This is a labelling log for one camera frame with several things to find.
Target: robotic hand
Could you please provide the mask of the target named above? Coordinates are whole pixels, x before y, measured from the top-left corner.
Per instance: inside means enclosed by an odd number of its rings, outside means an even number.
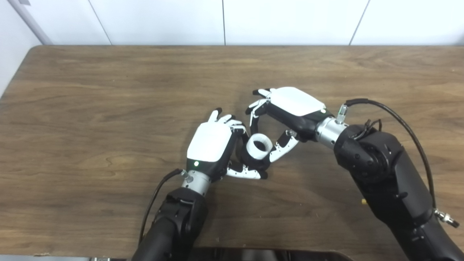
[[[454,227],[459,224],[435,208],[431,195],[433,183],[429,182],[429,192],[396,137],[382,132],[381,124],[376,130],[370,121],[362,125],[344,123],[351,105],[365,103],[381,107],[408,130],[421,153],[427,174],[430,174],[419,141],[394,111],[375,101],[355,99],[346,101],[335,118],[323,103],[294,87],[261,89],[253,94],[263,99],[246,110],[246,114],[251,115],[252,134],[258,132],[258,119],[264,114],[290,128],[277,141],[273,152],[278,154],[271,158],[278,159],[298,141],[324,144],[334,151],[337,163],[350,172],[374,215],[390,228],[410,260],[464,261],[463,252],[438,221]]]
[[[171,172],[155,190],[154,198],[167,179],[176,174],[184,177],[182,186],[168,193],[143,236],[152,199],[132,261],[186,260],[208,214],[204,197],[210,184],[225,175],[249,179],[267,177],[264,171],[230,160],[237,140],[242,138],[245,144],[249,138],[245,126],[235,116],[228,114],[218,119],[221,112],[221,108],[214,110],[195,132],[187,150],[187,170]]]

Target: black fingertip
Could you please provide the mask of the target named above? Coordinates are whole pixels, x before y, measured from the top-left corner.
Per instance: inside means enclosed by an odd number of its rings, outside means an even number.
[[[250,137],[248,137],[248,134],[246,134],[246,132],[243,132],[242,133],[242,142],[243,142],[243,145],[245,145],[248,140],[250,139]]]
[[[253,118],[251,120],[251,125],[250,125],[251,135],[258,133],[258,121],[259,121],[259,118]]]
[[[259,176],[261,179],[267,179],[267,172],[264,170],[258,170]]]
[[[243,135],[245,132],[242,129],[234,129],[233,133],[236,134],[237,136]]]
[[[277,143],[279,143],[279,145],[283,148],[287,146],[290,140],[291,140],[291,136],[287,135],[287,131],[284,131],[282,135],[279,137],[279,139],[277,140]]]
[[[243,164],[231,160],[231,162],[230,162],[230,164],[229,164],[229,168],[230,168],[231,170],[236,171],[236,172],[242,172],[242,171],[243,171]]]
[[[253,108],[248,107],[248,108],[246,108],[246,110],[245,110],[245,114],[246,114],[246,115],[250,115],[252,111],[253,111]]]
[[[261,116],[261,115],[266,114],[266,107],[267,107],[267,105],[263,104],[263,106],[257,108],[256,111],[255,111],[255,115],[256,116]]]

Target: white robotic hand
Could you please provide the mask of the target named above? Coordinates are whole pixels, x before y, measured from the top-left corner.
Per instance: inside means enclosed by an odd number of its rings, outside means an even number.
[[[260,89],[253,91],[253,94],[260,95],[263,99],[252,103],[245,112],[250,115],[252,135],[258,133],[258,120],[264,114],[270,115],[290,128],[282,134],[271,150],[270,162],[288,153],[299,141],[319,141],[321,132],[317,128],[329,124],[329,121],[335,121],[333,115],[326,110],[324,103],[295,87]]]
[[[190,176],[203,175],[209,182],[221,179],[224,175],[242,178],[266,178],[265,172],[230,160],[238,138],[244,144],[248,141],[246,128],[233,115],[218,119],[221,108],[214,110],[209,120],[202,123],[187,150],[187,171]]]

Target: robot finger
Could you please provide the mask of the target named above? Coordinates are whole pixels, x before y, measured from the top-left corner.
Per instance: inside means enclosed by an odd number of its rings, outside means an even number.
[[[270,89],[259,89],[253,91],[253,95],[260,95],[263,98],[266,98],[266,96],[268,96],[269,94],[271,94]]]
[[[238,133],[240,135],[246,134],[246,127],[244,125],[233,125],[231,126],[231,129],[233,129],[233,132]]]
[[[216,108],[215,110],[213,110],[213,112],[209,116],[208,122],[216,122],[221,112],[222,112],[222,108]]]
[[[251,113],[256,107],[259,107],[259,106],[263,105],[266,101],[267,101],[267,99],[261,99],[261,100],[257,100],[256,102],[250,104],[250,105],[248,106],[248,108],[246,108],[245,114],[246,114],[246,115],[250,115],[250,113]]]
[[[267,172],[262,170],[252,170],[241,163],[230,161],[226,175],[248,179],[267,179]]]
[[[260,100],[262,101],[260,105],[254,107],[250,114],[250,132],[251,134],[258,133],[258,120],[259,116],[266,114],[266,101],[267,100]]]
[[[229,120],[235,119],[235,116],[232,114],[227,114],[218,119],[218,123],[226,123]]]
[[[226,122],[227,126],[241,125],[241,124],[243,124],[243,123],[241,121],[239,121],[239,120],[229,120],[228,122]]]
[[[269,154],[269,161],[274,162],[280,159],[283,155],[292,150],[298,142],[299,141],[296,139],[296,133],[294,131],[284,131],[274,145],[274,148],[272,148],[271,153]]]

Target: white wall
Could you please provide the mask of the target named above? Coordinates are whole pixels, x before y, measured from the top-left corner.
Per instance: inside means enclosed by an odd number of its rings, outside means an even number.
[[[0,0],[0,95],[39,39],[7,0]]]
[[[224,0],[228,45],[348,45],[367,0]]]
[[[110,44],[88,0],[29,0],[30,5],[10,1],[44,44]]]
[[[45,44],[464,44],[464,0],[8,1]]]
[[[464,45],[464,0],[371,0],[354,45]]]
[[[223,45],[221,0],[91,0],[114,45]]]

